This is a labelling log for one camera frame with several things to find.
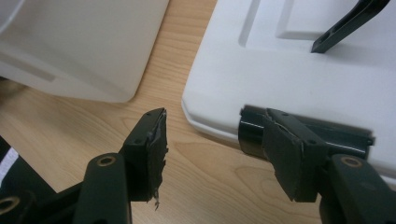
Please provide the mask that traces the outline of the white plastic box lid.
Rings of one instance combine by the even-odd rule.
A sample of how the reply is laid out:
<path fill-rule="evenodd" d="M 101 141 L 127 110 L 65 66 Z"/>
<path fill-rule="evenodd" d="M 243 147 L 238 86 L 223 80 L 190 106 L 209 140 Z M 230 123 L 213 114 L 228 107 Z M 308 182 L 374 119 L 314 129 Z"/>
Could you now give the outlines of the white plastic box lid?
<path fill-rule="evenodd" d="M 396 188 L 396 0 L 324 53 L 358 0 L 218 0 L 181 100 L 197 130 L 234 142 L 244 105 L 369 131 L 368 161 Z"/>

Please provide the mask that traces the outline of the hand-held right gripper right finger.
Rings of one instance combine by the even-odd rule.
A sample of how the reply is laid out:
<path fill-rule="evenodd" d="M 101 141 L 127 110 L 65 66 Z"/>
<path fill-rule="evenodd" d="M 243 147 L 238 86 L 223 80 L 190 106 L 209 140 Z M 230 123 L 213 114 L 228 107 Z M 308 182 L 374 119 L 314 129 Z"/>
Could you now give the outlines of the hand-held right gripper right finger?
<path fill-rule="evenodd" d="M 317 172 L 329 147 L 293 115 L 267 108 L 263 116 L 262 148 L 275 169 L 278 183 L 291 201 L 317 199 Z"/>

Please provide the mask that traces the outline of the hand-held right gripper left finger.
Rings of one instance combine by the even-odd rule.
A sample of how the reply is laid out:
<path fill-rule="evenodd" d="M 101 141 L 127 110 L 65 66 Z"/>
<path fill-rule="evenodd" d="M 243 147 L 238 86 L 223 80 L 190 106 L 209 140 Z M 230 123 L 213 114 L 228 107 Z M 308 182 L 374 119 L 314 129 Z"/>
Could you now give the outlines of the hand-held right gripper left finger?
<path fill-rule="evenodd" d="M 124 141 L 120 154 L 125 159 L 128 199 L 159 206 L 159 188 L 168 152 L 165 108 L 146 112 Z"/>

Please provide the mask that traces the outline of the white plastic container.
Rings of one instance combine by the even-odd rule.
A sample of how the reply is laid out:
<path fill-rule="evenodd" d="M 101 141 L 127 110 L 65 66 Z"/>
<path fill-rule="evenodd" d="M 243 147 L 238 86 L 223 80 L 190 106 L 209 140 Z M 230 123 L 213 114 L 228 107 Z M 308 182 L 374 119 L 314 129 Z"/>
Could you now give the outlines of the white plastic container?
<path fill-rule="evenodd" d="M 0 0 L 0 77 L 52 95 L 132 99 L 169 0 Z"/>

